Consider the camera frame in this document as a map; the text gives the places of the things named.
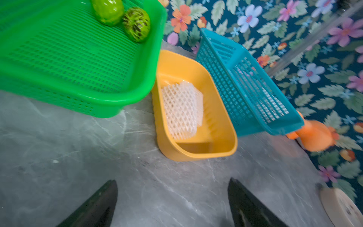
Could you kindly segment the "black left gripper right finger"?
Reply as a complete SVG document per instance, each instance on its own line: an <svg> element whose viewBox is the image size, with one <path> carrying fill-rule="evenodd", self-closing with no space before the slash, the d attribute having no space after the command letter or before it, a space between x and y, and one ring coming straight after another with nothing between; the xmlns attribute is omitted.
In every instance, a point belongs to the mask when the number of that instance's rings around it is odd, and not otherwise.
<svg viewBox="0 0 363 227"><path fill-rule="evenodd" d="M237 179L230 179L227 192L236 227L287 227Z"/></svg>

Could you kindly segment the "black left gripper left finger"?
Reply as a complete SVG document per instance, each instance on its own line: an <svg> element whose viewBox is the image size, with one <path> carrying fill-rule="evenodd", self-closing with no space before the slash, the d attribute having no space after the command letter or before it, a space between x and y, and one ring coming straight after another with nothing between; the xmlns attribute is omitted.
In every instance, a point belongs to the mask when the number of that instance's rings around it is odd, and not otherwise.
<svg viewBox="0 0 363 227"><path fill-rule="evenodd" d="M109 227L112 223L117 199L117 182L109 180L58 226Z"/></svg>

